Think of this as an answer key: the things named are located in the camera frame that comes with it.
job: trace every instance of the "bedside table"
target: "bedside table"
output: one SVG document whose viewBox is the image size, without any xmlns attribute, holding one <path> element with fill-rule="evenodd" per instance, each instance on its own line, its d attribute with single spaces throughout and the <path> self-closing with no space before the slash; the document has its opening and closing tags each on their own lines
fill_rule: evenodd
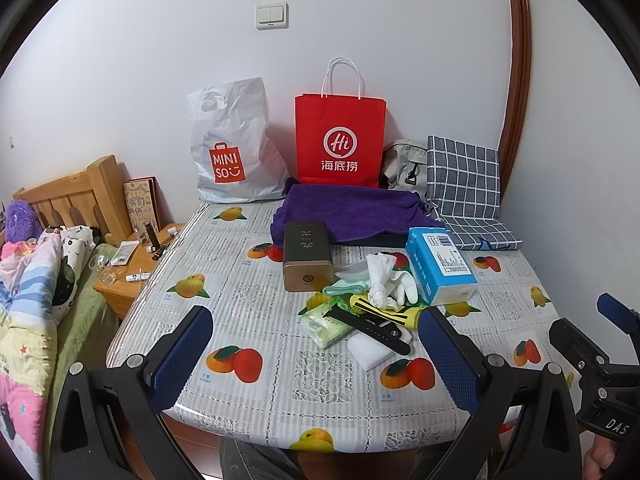
<svg viewBox="0 0 640 480">
<path fill-rule="evenodd" d="M 161 245 L 173 240 L 168 232 L 169 227 L 175 227 L 178 231 L 181 231 L 184 224 L 168 224 L 159 233 L 156 233 Z M 129 240 L 137 239 L 138 236 L 135 233 L 129 237 Z M 96 292 L 100 292 L 100 294 L 104 296 L 107 304 L 116 314 L 118 314 L 120 319 L 124 319 L 127 315 L 127 312 L 133 304 L 133 300 L 136 299 L 140 290 L 142 290 L 143 285 L 145 285 L 145 282 L 128 282 L 125 279 L 125 276 L 128 276 L 129 274 L 137 274 L 139 272 L 153 272 L 159 260 L 153 261 L 151 259 L 152 256 L 152 253 L 146 252 L 146 246 L 138 246 L 131 255 L 127 265 L 113 267 L 117 276 L 115 282 L 111 283 L 111 285 L 105 285 L 100 279 L 95 281 L 94 290 Z"/>
</svg>

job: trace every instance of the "white circle logo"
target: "white circle logo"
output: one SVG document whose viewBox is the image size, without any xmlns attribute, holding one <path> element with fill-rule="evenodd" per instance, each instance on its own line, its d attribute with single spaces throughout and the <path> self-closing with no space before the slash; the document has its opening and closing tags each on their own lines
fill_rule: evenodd
<svg viewBox="0 0 640 480">
<path fill-rule="evenodd" d="M 336 134 L 336 136 L 333 138 L 330 145 L 329 140 L 331 140 L 332 134 Z M 324 150 L 333 158 L 347 158 L 348 156 L 353 155 L 353 152 L 356 151 L 358 139 L 356 139 L 356 134 L 354 134 L 350 129 L 345 128 L 344 126 L 336 126 L 324 134 L 323 143 Z"/>
</svg>

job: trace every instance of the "green mattress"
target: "green mattress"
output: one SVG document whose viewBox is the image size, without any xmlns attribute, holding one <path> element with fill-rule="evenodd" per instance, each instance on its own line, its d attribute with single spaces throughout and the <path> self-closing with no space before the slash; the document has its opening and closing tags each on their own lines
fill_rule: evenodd
<svg viewBox="0 0 640 480">
<path fill-rule="evenodd" d="M 111 258 L 115 251 L 115 247 L 101 244 L 94 249 L 92 257 L 100 253 Z M 97 278 L 97 272 L 89 267 L 84 268 L 73 306 L 58 327 L 58 360 L 49 393 L 42 443 L 47 478 L 51 433 L 66 372 L 76 361 L 84 363 L 89 369 L 104 368 L 107 350 L 120 325 L 118 316 L 109 308 L 102 295 L 94 291 Z"/>
</svg>

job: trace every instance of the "white wall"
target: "white wall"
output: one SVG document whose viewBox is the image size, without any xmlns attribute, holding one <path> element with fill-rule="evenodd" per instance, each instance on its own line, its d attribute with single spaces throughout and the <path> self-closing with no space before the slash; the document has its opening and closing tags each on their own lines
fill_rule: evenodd
<svg viewBox="0 0 640 480">
<path fill-rule="evenodd" d="M 256 30 L 255 4 L 272 1 L 60 0 L 0 80 L 0 198 L 114 153 L 131 176 L 156 175 L 184 221 L 198 199 L 185 95 L 263 76 L 270 135 L 294 170 L 293 97 L 318 92 L 335 56 L 387 100 L 387 140 L 497 146 L 508 0 L 286 0 L 290 27 Z M 355 90 L 347 67 L 334 90 Z"/>
<path fill-rule="evenodd" d="M 531 0 L 527 119 L 501 216 L 562 316 L 612 360 L 628 336 L 596 311 L 609 292 L 638 309 L 640 88 L 576 0 Z"/>
</svg>

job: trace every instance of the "purple cloth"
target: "purple cloth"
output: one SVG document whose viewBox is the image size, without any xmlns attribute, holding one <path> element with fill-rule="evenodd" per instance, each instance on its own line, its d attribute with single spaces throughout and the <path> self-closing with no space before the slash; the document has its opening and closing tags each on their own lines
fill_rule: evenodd
<svg viewBox="0 0 640 480">
<path fill-rule="evenodd" d="M 294 184 L 271 224 L 281 248 L 287 222 L 324 222 L 332 244 L 381 233 L 407 235 L 411 227 L 444 227 L 424 214 L 424 203 L 409 191 L 359 186 Z"/>
<path fill-rule="evenodd" d="M 14 200 L 6 209 L 4 241 L 18 243 L 36 238 L 42 233 L 38 215 L 29 202 Z"/>
</svg>

